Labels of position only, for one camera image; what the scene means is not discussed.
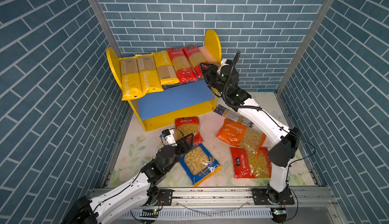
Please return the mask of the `yellow Pastatime spaghetti bag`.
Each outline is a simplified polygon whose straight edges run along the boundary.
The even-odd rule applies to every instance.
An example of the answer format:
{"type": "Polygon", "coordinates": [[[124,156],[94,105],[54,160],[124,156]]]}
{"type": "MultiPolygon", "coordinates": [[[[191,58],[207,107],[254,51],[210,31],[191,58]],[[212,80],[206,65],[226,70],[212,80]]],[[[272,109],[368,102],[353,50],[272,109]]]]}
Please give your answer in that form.
{"type": "Polygon", "coordinates": [[[143,94],[162,92],[159,75],[152,55],[139,55],[136,57],[143,94]]]}
{"type": "Polygon", "coordinates": [[[133,100],[144,96],[136,58],[120,61],[122,100],[133,100]]]}

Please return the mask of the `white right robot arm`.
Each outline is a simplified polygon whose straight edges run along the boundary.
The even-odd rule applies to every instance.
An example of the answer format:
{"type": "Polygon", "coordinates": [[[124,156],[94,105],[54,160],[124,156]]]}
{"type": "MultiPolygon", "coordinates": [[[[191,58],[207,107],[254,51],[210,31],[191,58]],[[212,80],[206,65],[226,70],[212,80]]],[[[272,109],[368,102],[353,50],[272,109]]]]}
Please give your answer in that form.
{"type": "Polygon", "coordinates": [[[272,204],[280,204],[291,197],[288,187],[288,173],[292,159],[298,149],[301,132],[291,129],[267,113],[252,96],[238,86],[239,73],[235,65],[241,52],[231,60],[222,60],[218,67],[214,64],[200,63],[204,80],[210,89],[215,89],[217,97],[235,112],[246,117],[259,128],[273,144],[268,152],[271,162],[271,177],[267,187],[267,198],[272,204]]]}

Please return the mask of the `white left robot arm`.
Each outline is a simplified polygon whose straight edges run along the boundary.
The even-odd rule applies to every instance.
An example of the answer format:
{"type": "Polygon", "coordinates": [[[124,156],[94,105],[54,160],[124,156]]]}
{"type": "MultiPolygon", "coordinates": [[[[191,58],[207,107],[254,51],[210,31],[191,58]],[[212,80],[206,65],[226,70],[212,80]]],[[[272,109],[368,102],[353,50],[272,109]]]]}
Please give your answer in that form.
{"type": "Polygon", "coordinates": [[[63,219],[63,224],[111,224],[129,211],[153,204],[158,196],[157,185],[165,175],[179,162],[182,155],[193,146],[192,133],[160,148],[156,157],[147,163],[129,181],[100,196],[78,199],[63,219]]]}

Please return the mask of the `red labelled spaghetti bag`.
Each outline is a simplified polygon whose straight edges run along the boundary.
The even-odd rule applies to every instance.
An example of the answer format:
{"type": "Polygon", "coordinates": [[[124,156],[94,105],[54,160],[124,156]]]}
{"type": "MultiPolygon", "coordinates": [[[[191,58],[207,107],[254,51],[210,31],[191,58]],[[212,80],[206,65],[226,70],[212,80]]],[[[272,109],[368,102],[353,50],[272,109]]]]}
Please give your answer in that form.
{"type": "Polygon", "coordinates": [[[167,52],[180,83],[198,80],[182,48],[168,48],[167,52]]]}

